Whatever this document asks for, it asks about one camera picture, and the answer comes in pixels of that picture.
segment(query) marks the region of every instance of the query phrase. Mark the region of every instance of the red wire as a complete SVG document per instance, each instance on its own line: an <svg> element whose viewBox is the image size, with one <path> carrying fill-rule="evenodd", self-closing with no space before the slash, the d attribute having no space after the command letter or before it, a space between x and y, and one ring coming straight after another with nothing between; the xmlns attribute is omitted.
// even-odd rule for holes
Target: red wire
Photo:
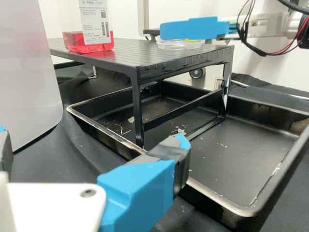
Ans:
<svg viewBox="0 0 309 232"><path fill-rule="evenodd" d="M300 28L299 32L296 34L295 38L288 45L286 45L283 49L281 49L281 50L279 50L277 52L271 52L271 53L268 53L268 54L276 54L276 53L280 53L280 52L283 52L283 51L287 50L292 45L292 43L295 41L295 39L297 39L299 34L304 30L308 20L309 20L309 15L306 16L306 18L305 18L305 20L304 20L304 22L302 24L302 27Z"/></svg>

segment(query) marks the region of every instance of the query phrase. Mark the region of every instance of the red translucent block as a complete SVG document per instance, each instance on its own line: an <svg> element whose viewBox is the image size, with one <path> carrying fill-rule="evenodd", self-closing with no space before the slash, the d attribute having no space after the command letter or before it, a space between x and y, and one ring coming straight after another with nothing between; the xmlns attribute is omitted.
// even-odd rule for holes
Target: red translucent block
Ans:
<svg viewBox="0 0 309 232"><path fill-rule="evenodd" d="M111 42L86 45L84 42L84 36L81 31L63 32L63 40L66 48L72 52L78 53L90 53L90 52L102 52L110 51L114 48L114 36L113 31L110 31Z"/></svg>

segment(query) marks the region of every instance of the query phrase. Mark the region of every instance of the white label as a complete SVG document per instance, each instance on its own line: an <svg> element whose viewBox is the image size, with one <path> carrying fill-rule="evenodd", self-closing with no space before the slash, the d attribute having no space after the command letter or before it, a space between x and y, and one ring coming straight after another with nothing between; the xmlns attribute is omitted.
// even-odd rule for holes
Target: white label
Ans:
<svg viewBox="0 0 309 232"><path fill-rule="evenodd" d="M79 9L85 44L110 43L107 0L79 0Z"/></svg>

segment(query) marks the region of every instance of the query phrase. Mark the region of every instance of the black metal tray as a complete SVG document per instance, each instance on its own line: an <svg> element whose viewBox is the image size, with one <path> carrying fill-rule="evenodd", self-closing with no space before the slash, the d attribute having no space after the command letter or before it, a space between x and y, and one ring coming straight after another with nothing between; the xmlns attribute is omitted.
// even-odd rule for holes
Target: black metal tray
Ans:
<svg viewBox="0 0 309 232"><path fill-rule="evenodd" d="M204 125L217 115L220 101L213 99L205 107L147 131L145 149L141 149L134 144L131 91L127 88L67 108L85 131L128 160L173 133L190 133ZM141 91L143 122L205 93L203 89L166 81L152 83ZM309 127L300 136L289 131L294 121L308 115L231 95L227 111L225 121L191 140L187 184L238 217L255 217L308 145ZM220 220L235 226L224 217Z"/></svg>

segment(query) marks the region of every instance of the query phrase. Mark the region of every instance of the screw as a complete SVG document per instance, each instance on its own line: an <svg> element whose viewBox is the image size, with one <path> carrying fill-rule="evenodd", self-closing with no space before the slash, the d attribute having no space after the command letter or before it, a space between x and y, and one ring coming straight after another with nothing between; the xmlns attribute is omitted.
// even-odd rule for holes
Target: screw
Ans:
<svg viewBox="0 0 309 232"><path fill-rule="evenodd" d="M81 193L81 197L83 198L89 198L96 194L97 192L93 189L87 189L84 192Z"/></svg>

